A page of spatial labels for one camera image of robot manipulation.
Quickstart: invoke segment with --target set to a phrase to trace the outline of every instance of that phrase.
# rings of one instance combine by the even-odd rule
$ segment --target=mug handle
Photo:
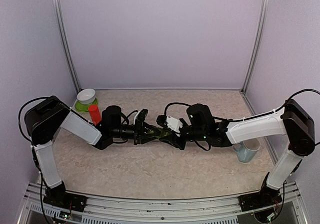
[[[241,146],[242,143],[233,144],[233,148],[234,148],[233,150],[238,154],[239,153],[239,149],[236,149],[236,147],[235,147],[236,145],[240,145]]]

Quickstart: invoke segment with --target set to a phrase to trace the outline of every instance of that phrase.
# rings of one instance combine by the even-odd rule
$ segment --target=white bowl
[[[95,101],[96,91],[94,89],[84,89],[77,94],[77,99],[83,105],[91,104]]]

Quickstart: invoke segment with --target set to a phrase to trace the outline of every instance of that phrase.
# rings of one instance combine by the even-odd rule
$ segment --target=red cup
[[[101,121],[101,115],[100,115],[98,105],[90,105],[89,106],[89,113],[90,113],[90,117],[91,117],[93,124],[98,125],[99,122]]]

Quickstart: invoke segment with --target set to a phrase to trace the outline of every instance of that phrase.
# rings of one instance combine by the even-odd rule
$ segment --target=light blue mug
[[[252,139],[234,144],[233,146],[235,152],[238,155],[238,160],[242,163],[248,163],[253,159],[255,154],[260,149],[260,142],[257,139]]]

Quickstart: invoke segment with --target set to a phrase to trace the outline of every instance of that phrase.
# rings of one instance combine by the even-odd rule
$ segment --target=marble-patterned table surface
[[[238,91],[114,90],[97,91],[97,97],[101,112],[109,105],[121,106],[126,115],[147,108],[146,122],[152,125],[169,102],[206,104],[212,115],[223,118],[250,116]],[[168,114],[188,122],[185,109],[171,106]],[[89,113],[82,115],[90,118]],[[232,147],[203,151],[187,143],[181,151],[158,141],[138,146],[129,141],[98,150],[64,130],[53,148],[68,190],[125,198],[180,199],[259,189],[273,167],[265,142],[260,142],[261,149],[247,164],[238,161]]]

